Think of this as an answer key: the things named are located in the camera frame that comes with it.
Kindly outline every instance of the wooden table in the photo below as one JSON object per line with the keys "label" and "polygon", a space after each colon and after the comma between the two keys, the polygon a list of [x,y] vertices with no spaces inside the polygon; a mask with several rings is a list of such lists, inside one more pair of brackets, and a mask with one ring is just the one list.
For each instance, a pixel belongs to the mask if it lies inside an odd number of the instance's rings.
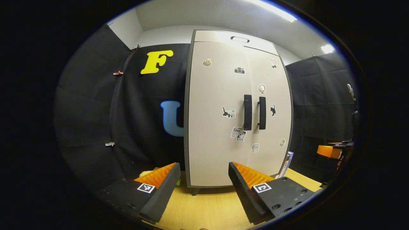
{"label": "wooden table", "polygon": [[[154,226],[165,230],[238,230],[255,226],[247,219],[233,186],[200,189],[192,196],[193,188],[186,187],[185,172],[181,171],[181,175],[182,186],[174,189],[160,222]],[[294,170],[288,169],[285,176],[313,192],[320,189],[321,183]]]}

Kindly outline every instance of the white wall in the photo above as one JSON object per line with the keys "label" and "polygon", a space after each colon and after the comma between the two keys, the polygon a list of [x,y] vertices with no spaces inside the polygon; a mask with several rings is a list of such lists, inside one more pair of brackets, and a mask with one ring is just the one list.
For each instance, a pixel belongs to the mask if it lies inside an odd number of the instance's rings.
{"label": "white wall", "polygon": [[107,24],[111,24],[109,26],[111,30],[122,40],[123,43],[125,43],[126,46],[128,46],[129,49],[136,48],[135,43],[143,30],[134,8],[117,16]]}
{"label": "white wall", "polygon": [[[194,29],[213,29],[213,30],[225,30],[230,32],[236,32],[241,34],[247,34],[241,31],[226,29],[222,27],[214,26],[201,26],[201,25],[182,25],[182,26],[171,26],[163,27],[159,29],[152,29],[144,31],[141,33],[137,42],[133,45],[136,47],[138,44],[141,47],[150,45],[161,45],[161,44],[175,44],[175,43],[190,43],[192,40],[192,34]],[[291,64],[293,62],[301,60],[295,54],[282,48],[281,46],[275,45],[277,52],[283,59],[284,65]]]}
{"label": "white wall", "polygon": [[281,56],[284,65],[288,65],[294,63],[296,61],[301,61],[301,58],[297,57],[295,54],[291,53],[290,51],[282,48],[281,46],[274,44],[276,46],[277,52]]}

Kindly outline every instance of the white cabinet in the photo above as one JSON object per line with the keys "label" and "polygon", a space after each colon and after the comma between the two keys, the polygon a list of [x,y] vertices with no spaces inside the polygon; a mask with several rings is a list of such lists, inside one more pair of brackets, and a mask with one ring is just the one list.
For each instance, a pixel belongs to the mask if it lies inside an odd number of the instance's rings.
{"label": "white cabinet", "polygon": [[189,187],[232,185],[231,161],[271,176],[280,173],[290,142],[292,102],[272,43],[232,32],[194,31],[184,111]]}

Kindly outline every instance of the cabinet door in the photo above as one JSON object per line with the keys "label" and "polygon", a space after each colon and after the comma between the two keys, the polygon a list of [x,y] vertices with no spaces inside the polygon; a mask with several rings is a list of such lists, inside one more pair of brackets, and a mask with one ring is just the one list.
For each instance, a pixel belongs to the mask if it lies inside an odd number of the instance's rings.
{"label": "cabinet door", "polygon": [[[280,57],[268,52],[245,48],[253,95],[252,144],[258,151],[249,152],[247,166],[267,175],[280,172],[289,145],[292,106],[290,88]],[[266,126],[259,130],[259,97],[266,100]]]}
{"label": "cabinet door", "polygon": [[[242,73],[235,71],[238,68],[242,68]],[[251,131],[240,138],[244,141],[231,136],[234,127],[243,128],[244,95],[252,94],[247,71],[242,45],[194,43],[188,99],[192,186],[232,185],[228,163],[247,164]]]}

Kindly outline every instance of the black fabric backdrop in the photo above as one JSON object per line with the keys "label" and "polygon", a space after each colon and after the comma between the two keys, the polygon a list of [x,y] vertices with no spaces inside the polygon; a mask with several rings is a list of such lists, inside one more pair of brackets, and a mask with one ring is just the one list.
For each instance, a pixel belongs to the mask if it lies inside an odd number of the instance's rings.
{"label": "black fabric backdrop", "polygon": [[338,161],[317,154],[318,145],[350,140],[355,106],[347,84],[356,89],[346,62],[336,53],[310,57],[286,66],[294,105],[290,168],[328,182]]}
{"label": "black fabric backdrop", "polygon": [[[101,27],[74,54],[56,90],[56,135],[63,157],[93,191],[140,172],[179,162],[183,137],[163,127],[163,101],[178,101],[183,127],[184,89],[190,44],[165,44],[129,51],[108,27]],[[149,52],[172,50],[159,72],[140,74]],[[353,102],[347,67],[335,54],[286,66],[293,93],[294,125],[290,168],[324,182],[336,161],[316,153],[319,144],[352,137]],[[113,73],[121,70],[122,76]],[[115,142],[114,147],[105,143]]]}

